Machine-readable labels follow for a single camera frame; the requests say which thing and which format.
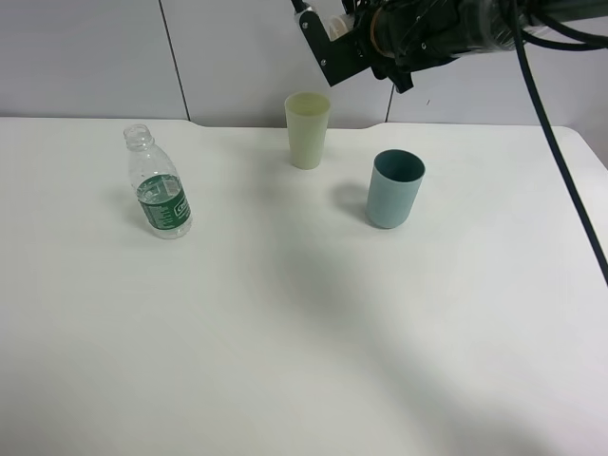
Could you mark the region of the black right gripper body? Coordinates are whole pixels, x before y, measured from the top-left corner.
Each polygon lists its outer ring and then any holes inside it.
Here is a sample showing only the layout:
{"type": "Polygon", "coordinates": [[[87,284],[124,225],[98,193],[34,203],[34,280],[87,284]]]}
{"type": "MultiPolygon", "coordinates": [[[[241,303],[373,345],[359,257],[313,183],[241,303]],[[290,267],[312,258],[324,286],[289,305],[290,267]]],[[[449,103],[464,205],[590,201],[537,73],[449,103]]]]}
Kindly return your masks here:
{"type": "Polygon", "coordinates": [[[399,93],[413,88],[414,72],[474,49],[473,1],[355,1],[353,14],[374,76],[399,93]]]}

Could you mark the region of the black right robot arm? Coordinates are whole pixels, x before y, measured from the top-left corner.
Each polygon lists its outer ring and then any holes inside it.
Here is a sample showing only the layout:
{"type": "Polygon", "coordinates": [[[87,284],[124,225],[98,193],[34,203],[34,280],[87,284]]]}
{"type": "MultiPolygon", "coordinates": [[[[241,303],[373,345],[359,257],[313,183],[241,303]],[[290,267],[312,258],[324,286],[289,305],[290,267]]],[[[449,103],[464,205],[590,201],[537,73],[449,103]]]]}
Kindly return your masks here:
{"type": "Polygon", "coordinates": [[[584,52],[607,47],[602,35],[568,22],[607,15],[605,1],[359,1],[354,33],[376,78],[399,93],[411,74],[461,57],[506,52],[521,38],[541,48],[584,52]]]}

